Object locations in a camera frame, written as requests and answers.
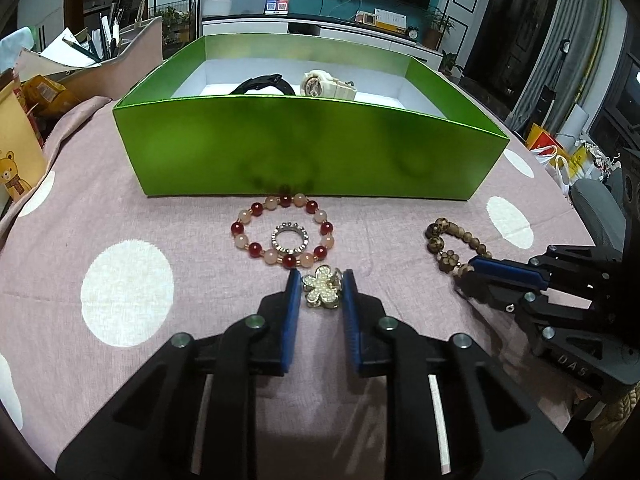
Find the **pearl flower brooch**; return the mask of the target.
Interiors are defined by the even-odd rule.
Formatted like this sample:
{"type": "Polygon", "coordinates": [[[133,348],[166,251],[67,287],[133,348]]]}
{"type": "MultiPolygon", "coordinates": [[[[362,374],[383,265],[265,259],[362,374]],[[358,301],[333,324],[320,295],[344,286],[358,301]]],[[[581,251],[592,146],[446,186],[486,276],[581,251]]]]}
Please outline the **pearl flower brooch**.
{"type": "Polygon", "coordinates": [[[302,278],[306,305],[310,308],[334,310],[341,303],[343,273],[340,269],[322,264],[313,274],[302,278]]]}

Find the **cream white wrist watch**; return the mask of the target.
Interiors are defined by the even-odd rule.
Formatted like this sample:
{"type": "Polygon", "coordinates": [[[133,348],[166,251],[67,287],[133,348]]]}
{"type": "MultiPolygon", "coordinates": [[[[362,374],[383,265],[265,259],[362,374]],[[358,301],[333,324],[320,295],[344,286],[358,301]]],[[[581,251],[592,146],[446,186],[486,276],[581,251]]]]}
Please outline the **cream white wrist watch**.
{"type": "Polygon", "coordinates": [[[311,70],[303,76],[299,85],[303,96],[353,101],[357,89],[351,82],[341,81],[325,70],[311,70]]]}

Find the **white plastic bag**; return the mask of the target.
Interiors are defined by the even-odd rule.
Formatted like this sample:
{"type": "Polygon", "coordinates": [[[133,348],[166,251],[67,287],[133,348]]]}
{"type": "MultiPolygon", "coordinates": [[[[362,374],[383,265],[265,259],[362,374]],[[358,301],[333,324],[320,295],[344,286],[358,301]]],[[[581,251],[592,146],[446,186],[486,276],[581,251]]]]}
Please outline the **white plastic bag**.
{"type": "Polygon", "coordinates": [[[541,148],[533,148],[530,152],[535,156],[538,164],[552,177],[563,195],[567,197],[570,194],[568,161],[558,151],[558,148],[556,146],[542,146],[541,148]]]}

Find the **yellow red shopping bag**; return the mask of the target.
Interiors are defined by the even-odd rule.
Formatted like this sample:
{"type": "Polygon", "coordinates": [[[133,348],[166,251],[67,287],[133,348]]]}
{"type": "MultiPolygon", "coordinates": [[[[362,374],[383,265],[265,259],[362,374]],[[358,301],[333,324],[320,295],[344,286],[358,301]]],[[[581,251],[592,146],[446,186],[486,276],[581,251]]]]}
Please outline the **yellow red shopping bag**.
{"type": "Polygon", "coordinates": [[[566,156],[564,148],[552,138],[552,135],[547,130],[537,124],[533,124],[530,127],[526,139],[526,148],[531,153],[539,156],[566,156]]]}

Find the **green cardboard box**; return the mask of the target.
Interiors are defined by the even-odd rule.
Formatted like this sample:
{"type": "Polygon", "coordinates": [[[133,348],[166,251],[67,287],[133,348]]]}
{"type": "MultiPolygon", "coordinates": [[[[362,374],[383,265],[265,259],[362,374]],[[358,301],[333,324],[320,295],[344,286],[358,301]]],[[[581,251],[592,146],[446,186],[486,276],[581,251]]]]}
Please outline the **green cardboard box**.
{"type": "Polygon", "coordinates": [[[149,196],[361,196],[466,200],[509,137],[409,55],[300,35],[206,36],[174,54],[113,110],[149,196]],[[311,70],[357,89],[303,96],[311,70]],[[281,74],[295,90],[230,92],[281,74]]]}

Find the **black wrist watch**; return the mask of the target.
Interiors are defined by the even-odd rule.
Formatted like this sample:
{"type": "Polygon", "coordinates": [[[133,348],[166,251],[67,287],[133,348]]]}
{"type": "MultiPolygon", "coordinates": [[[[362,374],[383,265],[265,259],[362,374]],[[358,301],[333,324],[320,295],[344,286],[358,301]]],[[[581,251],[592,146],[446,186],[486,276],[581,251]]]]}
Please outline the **black wrist watch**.
{"type": "Polygon", "coordinates": [[[264,89],[276,89],[284,96],[295,96],[296,92],[293,87],[283,79],[281,74],[264,75],[255,78],[247,79],[235,87],[230,94],[232,96],[239,96],[240,94],[247,94],[249,91],[258,91],[264,89]]]}

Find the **white tv cabinet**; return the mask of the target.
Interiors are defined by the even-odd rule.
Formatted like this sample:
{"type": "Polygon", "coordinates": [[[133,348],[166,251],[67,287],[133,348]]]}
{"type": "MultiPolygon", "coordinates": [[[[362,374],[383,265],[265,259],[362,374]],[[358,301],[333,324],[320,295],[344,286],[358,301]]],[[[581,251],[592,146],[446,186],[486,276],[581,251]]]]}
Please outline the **white tv cabinet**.
{"type": "Polygon", "coordinates": [[[416,41],[383,32],[374,27],[358,23],[333,23],[288,16],[223,16],[204,18],[200,34],[203,36],[222,34],[290,34],[321,37],[363,44],[396,53],[412,56],[423,64],[438,70],[444,55],[416,41]]]}

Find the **potted plant by cabinet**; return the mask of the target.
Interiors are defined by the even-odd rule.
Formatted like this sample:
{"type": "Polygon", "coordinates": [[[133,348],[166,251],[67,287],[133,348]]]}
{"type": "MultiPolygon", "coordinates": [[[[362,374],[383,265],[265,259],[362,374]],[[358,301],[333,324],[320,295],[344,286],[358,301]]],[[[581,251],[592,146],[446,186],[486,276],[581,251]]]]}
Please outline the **potted plant by cabinet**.
{"type": "Polygon", "coordinates": [[[445,36],[454,29],[454,21],[437,6],[425,10],[423,25],[422,44],[431,50],[438,50],[445,36]]]}

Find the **pink desk organizer box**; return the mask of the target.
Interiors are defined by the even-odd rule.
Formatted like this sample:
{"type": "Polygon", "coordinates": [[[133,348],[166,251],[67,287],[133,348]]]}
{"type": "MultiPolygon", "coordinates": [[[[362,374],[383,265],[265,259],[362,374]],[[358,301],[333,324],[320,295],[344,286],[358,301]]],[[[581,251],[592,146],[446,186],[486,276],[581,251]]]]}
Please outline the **pink desk organizer box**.
{"type": "Polygon", "coordinates": [[[163,20],[160,16],[127,26],[124,48],[98,67],[76,70],[60,80],[81,101],[93,96],[119,100],[163,63],[163,20]]]}

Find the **yellow bear bottle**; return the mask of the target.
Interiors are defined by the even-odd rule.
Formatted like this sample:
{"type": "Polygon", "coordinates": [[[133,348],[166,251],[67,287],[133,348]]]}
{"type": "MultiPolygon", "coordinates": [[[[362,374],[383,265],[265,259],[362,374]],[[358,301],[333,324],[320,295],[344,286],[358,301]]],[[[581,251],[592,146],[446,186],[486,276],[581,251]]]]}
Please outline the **yellow bear bottle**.
{"type": "Polygon", "coordinates": [[[12,81],[1,90],[1,185],[18,202],[42,179],[47,162],[12,81]]]}

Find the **orange snack packet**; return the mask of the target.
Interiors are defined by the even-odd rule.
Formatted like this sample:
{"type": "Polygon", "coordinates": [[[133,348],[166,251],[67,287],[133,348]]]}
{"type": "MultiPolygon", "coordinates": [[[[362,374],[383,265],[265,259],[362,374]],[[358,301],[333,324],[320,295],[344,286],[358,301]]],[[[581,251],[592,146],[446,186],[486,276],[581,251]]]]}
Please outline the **orange snack packet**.
{"type": "Polygon", "coordinates": [[[80,99],[62,84],[37,75],[22,84],[25,101],[35,116],[58,119],[80,103],[80,99]]]}

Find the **white paper sheet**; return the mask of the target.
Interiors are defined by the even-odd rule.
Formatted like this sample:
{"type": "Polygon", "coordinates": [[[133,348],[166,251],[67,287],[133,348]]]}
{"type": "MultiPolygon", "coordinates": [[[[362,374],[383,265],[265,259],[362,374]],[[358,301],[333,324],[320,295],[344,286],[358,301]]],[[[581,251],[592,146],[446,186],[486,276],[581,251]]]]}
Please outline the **white paper sheet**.
{"type": "Polygon", "coordinates": [[[14,65],[14,72],[21,81],[26,81],[33,76],[70,73],[99,66],[101,62],[96,61],[90,54],[91,52],[81,47],[72,32],[66,28],[42,53],[21,50],[14,65]]]}

